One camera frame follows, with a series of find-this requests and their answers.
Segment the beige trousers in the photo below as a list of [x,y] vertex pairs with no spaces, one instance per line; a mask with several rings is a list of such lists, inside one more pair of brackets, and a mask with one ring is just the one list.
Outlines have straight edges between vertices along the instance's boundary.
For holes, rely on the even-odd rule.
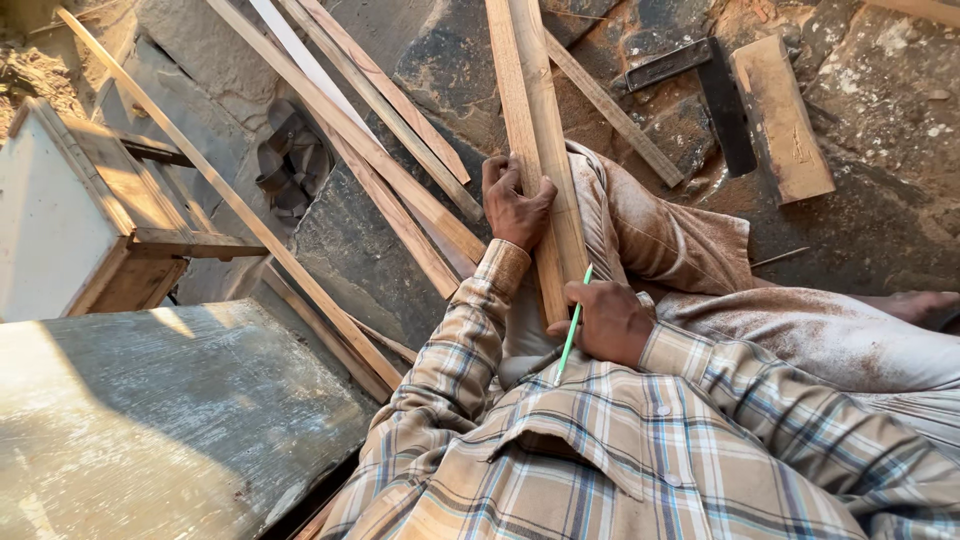
[[[752,341],[960,457],[960,337],[841,294],[754,288],[747,221],[667,203],[587,148],[568,141],[567,152],[595,280],[627,282],[626,269],[683,291],[657,305],[660,320],[715,340]],[[543,333],[527,276],[507,316],[501,385],[560,344]]]

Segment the green pencil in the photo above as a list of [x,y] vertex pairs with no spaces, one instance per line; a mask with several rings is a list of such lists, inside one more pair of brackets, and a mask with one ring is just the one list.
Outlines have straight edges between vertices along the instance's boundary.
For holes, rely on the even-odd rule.
[[[590,276],[593,274],[593,263],[587,267],[587,272],[584,274],[584,283],[590,283]],[[557,367],[557,377],[553,379],[553,385],[556,386],[560,384],[560,375],[564,373],[564,366],[566,366],[566,357],[570,356],[570,347],[573,345],[573,333],[577,331],[577,321],[580,320],[580,303],[577,303],[577,306],[573,309],[573,320],[570,321],[570,331],[566,333],[566,343],[564,343],[564,353],[560,356],[560,366]]]

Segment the shirt sleeve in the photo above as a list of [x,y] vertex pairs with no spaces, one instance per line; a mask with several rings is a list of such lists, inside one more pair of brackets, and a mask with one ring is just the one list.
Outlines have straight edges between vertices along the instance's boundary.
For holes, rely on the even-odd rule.
[[337,497],[323,537],[343,536],[391,486],[432,475],[441,449],[476,428],[503,357],[505,317],[529,267],[530,256],[521,248],[491,242],[390,403],[373,417],[360,464]]
[[921,435],[870,413],[746,341],[657,323],[639,366],[708,394],[770,454],[839,496],[872,538],[953,538],[960,469]]

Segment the plaid shirt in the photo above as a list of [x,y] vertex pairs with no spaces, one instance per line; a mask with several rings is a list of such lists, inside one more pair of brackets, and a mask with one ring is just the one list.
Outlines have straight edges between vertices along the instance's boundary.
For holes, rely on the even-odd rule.
[[657,324],[636,370],[571,355],[487,406],[529,264],[491,244],[322,538],[960,537],[954,464],[752,343]]

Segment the shirt cuff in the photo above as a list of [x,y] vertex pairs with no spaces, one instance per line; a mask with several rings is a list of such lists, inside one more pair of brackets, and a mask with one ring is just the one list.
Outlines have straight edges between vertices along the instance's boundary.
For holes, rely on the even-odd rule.
[[512,242],[495,238],[487,246],[487,253],[477,265],[473,277],[489,282],[513,298],[528,268],[530,255],[527,252]]
[[713,341],[658,322],[650,333],[637,368],[661,375],[674,375],[699,384],[713,352]]

